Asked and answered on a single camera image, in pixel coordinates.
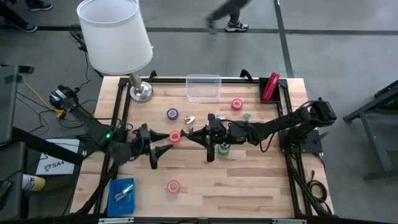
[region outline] black pants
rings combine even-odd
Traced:
[[[36,0],[25,0],[26,4],[32,1]],[[27,22],[10,9],[3,1],[0,1],[0,16],[3,16],[7,21],[17,26],[25,27],[27,25]]]
[[[214,10],[208,17],[209,21],[216,21],[221,18],[230,16],[230,22],[235,24],[239,21],[241,9],[249,3],[250,0],[228,0],[218,9]]]

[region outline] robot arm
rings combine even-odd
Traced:
[[[168,134],[156,133],[148,130],[146,124],[133,131],[136,134],[131,142],[125,143],[121,139],[127,134],[127,130],[101,124],[93,115],[85,110],[78,101],[79,88],[70,89],[66,86],[58,86],[58,89],[50,95],[50,103],[59,110],[66,110],[76,118],[87,130],[87,134],[94,142],[94,147],[89,151],[109,152],[112,159],[118,164],[124,164],[133,157],[149,155],[152,169],[157,169],[157,160],[173,145],[154,147],[153,142],[168,138]]]
[[[320,98],[303,104],[293,113],[266,123],[216,119],[214,114],[209,114],[209,125],[201,130],[190,130],[187,133],[181,130],[181,135],[204,146],[207,149],[207,161],[212,162],[215,158],[215,144],[243,144],[248,142],[257,146],[270,134],[288,128],[290,143],[300,144],[304,142],[306,135],[314,128],[330,126],[335,120],[336,115],[329,102]],[[228,128],[223,125],[222,122],[224,121],[229,122]]]

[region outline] concrete floor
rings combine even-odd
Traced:
[[[78,22],[79,0],[51,2],[54,9],[48,12],[29,12],[22,1],[12,7],[36,24]],[[203,18],[223,0],[141,2],[147,27],[192,28],[203,27]],[[398,2],[391,0],[280,0],[280,7],[286,29],[398,30]],[[252,0],[241,20],[253,28],[278,28],[273,0]],[[236,77],[245,68],[255,77],[268,77],[272,71],[287,76],[279,34],[151,32],[149,38],[155,47],[154,58],[140,75],[156,70],[160,76],[212,73]],[[342,120],[397,79],[397,42],[396,35],[287,35],[294,77],[305,79],[310,98],[329,100],[339,117],[322,131],[330,131],[323,140],[324,160],[333,206],[341,217],[398,223],[398,179],[362,180],[362,175],[379,169],[376,153],[359,121],[347,125]],[[67,32],[0,30],[0,43],[0,63],[34,66],[34,74],[24,80],[43,96],[59,84],[77,86],[85,81],[84,54]],[[101,79],[91,67],[88,76],[92,81],[79,94],[81,101],[97,99],[100,90]],[[24,85],[19,91],[34,98]],[[95,104],[86,106],[91,110]],[[43,138],[84,133],[84,129],[61,128],[52,114],[44,118],[50,131]],[[30,131],[38,124],[37,115],[18,103],[15,125]],[[33,198],[33,216],[60,215],[70,192],[72,189]]]

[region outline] pink tape roll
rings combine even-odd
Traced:
[[[177,194],[180,192],[180,183],[176,180],[170,180],[167,184],[167,190],[170,194]]]

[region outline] lamp base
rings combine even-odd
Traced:
[[[148,102],[153,94],[152,86],[147,82],[142,82],[140,88],[132,86],[130,89],[130,96],[137,103]]]

